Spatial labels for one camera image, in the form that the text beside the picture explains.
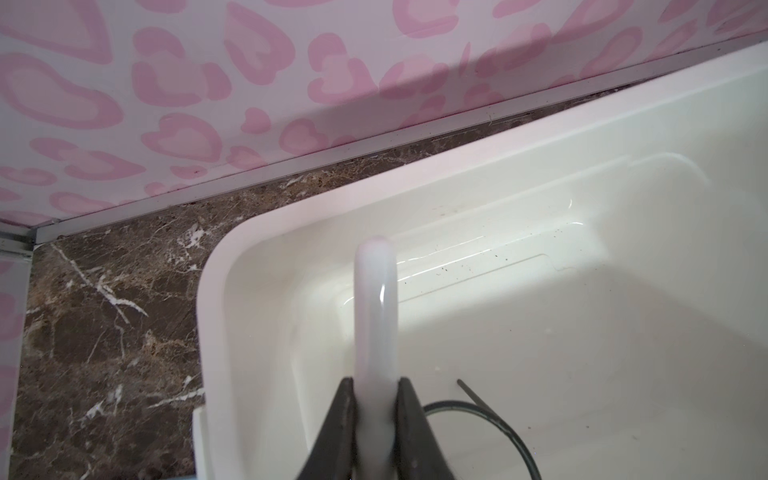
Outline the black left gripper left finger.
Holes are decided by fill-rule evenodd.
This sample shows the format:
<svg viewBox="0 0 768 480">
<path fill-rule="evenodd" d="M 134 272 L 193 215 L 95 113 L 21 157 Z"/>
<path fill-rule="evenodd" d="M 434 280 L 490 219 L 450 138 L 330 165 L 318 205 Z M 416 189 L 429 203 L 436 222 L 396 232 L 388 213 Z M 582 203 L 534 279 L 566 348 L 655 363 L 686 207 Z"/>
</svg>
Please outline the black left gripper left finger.
<svg viewBox="0 0 768 480">
<path fill-rule="evenodd" d="M 356 465 L 357 404 L 352 377 L 336 390 L 318 437 L 297 480 L 347 480 Z"/>
</svg>

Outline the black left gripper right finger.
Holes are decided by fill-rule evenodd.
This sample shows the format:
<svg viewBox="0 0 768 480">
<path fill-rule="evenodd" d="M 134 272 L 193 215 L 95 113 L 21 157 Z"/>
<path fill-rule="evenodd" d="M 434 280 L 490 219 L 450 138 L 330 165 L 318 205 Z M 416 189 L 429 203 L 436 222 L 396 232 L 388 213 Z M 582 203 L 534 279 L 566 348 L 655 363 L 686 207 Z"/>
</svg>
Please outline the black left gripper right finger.
<svg viewBox="0 0 768 480">
<path fill-rule="evenodd" d="M 404 480 L 453 480 L 412 382 L 401 377 L 395 404 L 394 465 Z"/>
</svg>

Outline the black wire ring stand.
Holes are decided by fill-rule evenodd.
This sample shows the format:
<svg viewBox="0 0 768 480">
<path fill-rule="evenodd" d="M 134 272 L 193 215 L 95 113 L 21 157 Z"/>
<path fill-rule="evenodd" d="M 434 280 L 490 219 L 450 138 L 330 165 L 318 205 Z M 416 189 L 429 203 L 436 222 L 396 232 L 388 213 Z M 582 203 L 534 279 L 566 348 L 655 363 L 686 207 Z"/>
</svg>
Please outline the black wire ring stand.
<svg viewBox="0 0 768 480">
<path fill-rule="evenodd" d="M 458 379 L 455 386 L 452 399 L 424 406 L 455 477 L 540 479 L 534 452 L 522 436 L 468 382 Z"/>
</svg>

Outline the white ceramic pestle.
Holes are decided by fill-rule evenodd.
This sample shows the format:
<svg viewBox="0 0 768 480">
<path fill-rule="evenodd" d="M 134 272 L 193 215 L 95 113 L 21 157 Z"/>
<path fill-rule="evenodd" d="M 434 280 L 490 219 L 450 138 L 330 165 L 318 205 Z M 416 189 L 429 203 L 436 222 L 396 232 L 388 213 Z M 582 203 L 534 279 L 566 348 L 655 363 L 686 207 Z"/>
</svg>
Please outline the white ceramic pestle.
<svg viewBox="0 0 768 480">
<path fill-rule="evenodd" d="M 354 262 L 354 394 L 357 479 L 395 477 L 399 368 L 398 281 L 394 248 L 384 237 L 361 243 Z"/>
</svg>

